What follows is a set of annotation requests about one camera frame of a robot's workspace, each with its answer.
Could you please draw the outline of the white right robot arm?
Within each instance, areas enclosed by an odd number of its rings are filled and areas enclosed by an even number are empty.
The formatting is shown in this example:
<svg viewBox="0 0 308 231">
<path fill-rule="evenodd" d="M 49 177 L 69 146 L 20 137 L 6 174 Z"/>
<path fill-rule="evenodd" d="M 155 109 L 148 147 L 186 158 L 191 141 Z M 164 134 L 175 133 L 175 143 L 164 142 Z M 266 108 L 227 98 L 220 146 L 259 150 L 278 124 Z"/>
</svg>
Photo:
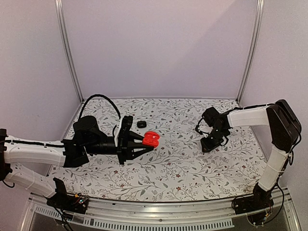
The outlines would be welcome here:
<svg viewBox="0 0 308 231">
<path fill-rule="evenodd" d="M 202 151 L 208 153 L 223 141 L 228 141 L 230 129 L 251 126 L 267 126 L 270 129 L 272 149 L 263 175 L 253 189 L 249 206 L 259 210 L 267 203 L 271 191 L 283 174 L 293 149 L 301 141 L 301 124 L 285 99 L 275 103 L 235 107 L 219 113 L 215 107 L 207 108 L 201 119 L 212 129 L 201 138 Z"/>
</svg>

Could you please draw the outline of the black earbud charging case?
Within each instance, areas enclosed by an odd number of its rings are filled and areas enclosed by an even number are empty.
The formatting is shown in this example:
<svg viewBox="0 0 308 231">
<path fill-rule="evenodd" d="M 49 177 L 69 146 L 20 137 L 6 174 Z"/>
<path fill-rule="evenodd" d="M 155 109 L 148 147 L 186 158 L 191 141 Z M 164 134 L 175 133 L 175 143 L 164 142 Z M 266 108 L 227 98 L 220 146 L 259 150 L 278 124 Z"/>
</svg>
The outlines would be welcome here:
<svg viewBox="0 0 308 231">
<path fill-rule="evenodd" d="M 138 128 L 145 128 L 145 127 L 147 127 L 146 121 L 138 121 L 137 122 L 137 127 Z"/>
</svg>

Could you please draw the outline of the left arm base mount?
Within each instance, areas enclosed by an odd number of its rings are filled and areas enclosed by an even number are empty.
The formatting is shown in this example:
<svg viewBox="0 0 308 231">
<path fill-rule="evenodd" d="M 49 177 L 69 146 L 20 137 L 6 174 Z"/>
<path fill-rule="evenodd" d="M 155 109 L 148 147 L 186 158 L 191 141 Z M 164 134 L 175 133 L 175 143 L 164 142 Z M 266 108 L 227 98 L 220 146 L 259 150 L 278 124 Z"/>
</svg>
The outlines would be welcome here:
<svg viewBox="0 0 308 231">
<path fill-rule="evenodd" d="M 55 195 L 47 198 L 47 205 L 64 211 L 86 214 L 89 197 L 81 193 L 70 195 L 62 180 L 53 178 L 53 181 L 56 186 Z"/>
</svg>

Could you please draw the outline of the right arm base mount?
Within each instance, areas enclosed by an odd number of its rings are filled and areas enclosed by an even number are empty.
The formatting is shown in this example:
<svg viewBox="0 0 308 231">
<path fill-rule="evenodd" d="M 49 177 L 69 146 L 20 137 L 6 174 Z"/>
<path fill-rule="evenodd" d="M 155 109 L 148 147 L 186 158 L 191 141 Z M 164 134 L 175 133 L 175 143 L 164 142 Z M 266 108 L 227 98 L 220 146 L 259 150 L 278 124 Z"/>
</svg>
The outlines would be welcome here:
<svg viewBox="0 0 308 231">
<path fill-rule="evenodd" d="M 269 208 L 274 205 L 271 192 L 272 190 L 265 191 L 256 185 L 251 196 L 235 197 L 231 202 L 231 207 L 237 215 Z"/>
</svg>

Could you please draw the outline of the red round charging case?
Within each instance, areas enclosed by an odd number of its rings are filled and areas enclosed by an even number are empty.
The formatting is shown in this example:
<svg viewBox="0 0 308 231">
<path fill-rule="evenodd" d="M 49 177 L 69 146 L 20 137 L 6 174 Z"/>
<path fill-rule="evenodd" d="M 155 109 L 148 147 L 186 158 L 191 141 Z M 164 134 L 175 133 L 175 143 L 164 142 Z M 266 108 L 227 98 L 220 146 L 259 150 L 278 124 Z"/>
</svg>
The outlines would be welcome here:
<svg viewBox="0 0 308 231">
<path fill-rule="evenodd" d="M 153 131 L 148 131 L 144 134 L 142 144 L 156 148 L 159 145 L 159 139 L 159 134 Z"/>
</svg>

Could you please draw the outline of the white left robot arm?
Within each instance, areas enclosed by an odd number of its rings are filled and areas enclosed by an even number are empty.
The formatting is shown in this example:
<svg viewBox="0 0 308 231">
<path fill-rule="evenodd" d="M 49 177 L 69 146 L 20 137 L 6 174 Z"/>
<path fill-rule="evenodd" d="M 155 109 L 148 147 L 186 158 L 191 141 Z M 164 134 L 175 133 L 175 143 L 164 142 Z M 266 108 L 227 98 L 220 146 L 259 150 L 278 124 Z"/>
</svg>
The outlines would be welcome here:
<svg viewBox="0 0 308 231">
<path fill-rule="evenodd" d="M 120 120 L 114 136 L 107 136 L 93 116 L 84 116 L 73 124 L 72 139 L 61 141 L 23 140 L 0 130 L 0 179 L 19 184 L 31 192 L 51 198 L 61 208 L 71 205 L 71 197 L 61 180 L 50 180 L 26 168 L 23 163 L 39 163 L 76 168 L 89 162 L 90 154 L 116 155 L 123 165 L 159 145 L 160 136 L 148 131 L 141 136 L 131 131 L 132 116 Z"/>
</svg>

